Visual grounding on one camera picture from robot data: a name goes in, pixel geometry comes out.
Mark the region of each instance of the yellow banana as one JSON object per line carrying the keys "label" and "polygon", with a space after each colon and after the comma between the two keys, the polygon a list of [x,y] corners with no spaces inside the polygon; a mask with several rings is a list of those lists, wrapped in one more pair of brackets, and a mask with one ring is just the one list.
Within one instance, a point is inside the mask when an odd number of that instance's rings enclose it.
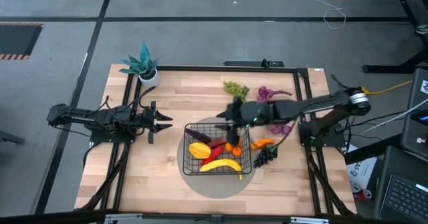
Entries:
{"label": "yellow banana", "polygon": [[[238,164],[238,162],[236,162],[234,160],[231,160],[231,159],[213,160],[213,161],[211,161],[208,164],[204,164],[199,171],[201,171],[201,172],[209,171],[211,169],[215,169],[215,168],[221,167],[221,166],[229,166],[229,167],[233,168],[237,172],[241,172],[242,171],[242,168]],[[242,175],[241,174],[239,174],[239,180],[242,180]]]}

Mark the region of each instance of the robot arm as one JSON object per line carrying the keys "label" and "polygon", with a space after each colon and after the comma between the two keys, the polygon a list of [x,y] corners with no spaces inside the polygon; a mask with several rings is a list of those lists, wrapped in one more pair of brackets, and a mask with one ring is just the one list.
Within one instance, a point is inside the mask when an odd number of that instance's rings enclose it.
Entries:
{"label": "robot arm", "polygon": [[301,114],[333,109],[322,118],[307,122],[312,136],[326,132],[337,122],[349,116],[362,116],[370,110],[368,98],[359,88],[349,88],[333,94],[302,101],[276,100],[270,102],[246,102],[237,99],[227,105],[226,111],[217,117],[232,120],[233,125],[227,133],[227,140],[237,144],[237,128],[264,126],[268,124],[287,124]]}
{"label": "robot arm", "polygon": [[152,144],[154,134],[172,126],[154,123],[154,120],[172,120],[156,110],[154,101],[140,114],[133,114],[129,106],[92,111],[58,104],[51,107],[46,120],[50,126],[83,124],[92,132],[92,142],[129,142],[134,139],[137,128],[147,128],[150,131],[148,142]]}

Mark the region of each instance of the potted plant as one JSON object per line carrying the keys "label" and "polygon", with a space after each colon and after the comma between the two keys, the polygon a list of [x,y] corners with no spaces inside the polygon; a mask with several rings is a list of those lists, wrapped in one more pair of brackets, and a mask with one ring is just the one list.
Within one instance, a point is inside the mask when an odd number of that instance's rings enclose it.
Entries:
{"label": "potted plant", "polygon": [[150,53],[148,52],[148,48],[145,43],[142,44],[140,50],[140,61],[129,55],[128,60],[121,60],[124,64],[130,66],[130,69],[121,69],[119,72],[125,74],[137,74],[138,78],[143,86],[153,87],[158,85],[159,83],[159,75],[158,75],[158,58],[155,60],[150,59]]}

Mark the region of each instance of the black wire basket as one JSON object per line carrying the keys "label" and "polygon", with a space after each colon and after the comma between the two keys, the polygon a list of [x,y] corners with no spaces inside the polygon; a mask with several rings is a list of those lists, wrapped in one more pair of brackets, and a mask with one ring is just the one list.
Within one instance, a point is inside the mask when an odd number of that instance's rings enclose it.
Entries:
{"label": "black wire basket", "polygon": [[[212,139],[226,137],[226,131],[222,128],[217,128],[216,126],[224,126],[227,123],[194,123],[187,124],[185,128],[196,130],[202,134],[206,134]],[[184,152],[183,152],[183,172],[185,175],[239,175],[239,174],[249,174],[251,172],[251,148],[249,143],[249,131],[248,128],[240,128],[237,131],[239,137],[242,138],[242,154],[240,156],[235,156],[231,152],[227,152],[223,148],[223,152],[217,156],[215,160],[222,158],[228,158],[235,160],[241,165],[242,171],[237,172],[233,168],[228,166],[218,167],[210,171],[201,172],[201,159],[197,159],[190,154],[189,146],[194,142],[200,142],[199,140],[193,138],[190,134],[184,133]]]}

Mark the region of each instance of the succulent plant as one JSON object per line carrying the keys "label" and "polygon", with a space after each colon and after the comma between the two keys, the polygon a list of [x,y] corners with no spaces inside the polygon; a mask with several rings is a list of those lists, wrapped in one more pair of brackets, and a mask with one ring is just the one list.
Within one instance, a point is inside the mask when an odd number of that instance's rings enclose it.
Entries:
{"label": "succulent plant", "polygon": [[158,60],[158,58],[153,61],[150,59],[150,53],[148,51],[148,48],[146,44],[143,43],[140,50],[140,61],[129,55],[129,61],[120,61],[130,66],[130,69],[122,68],[121,70],[119,70],[119,72],[122,72],[124,74],[138,74],[139,76],[141,76],[141,78],[149,80],[154,76],[154,71],[158,67]]}

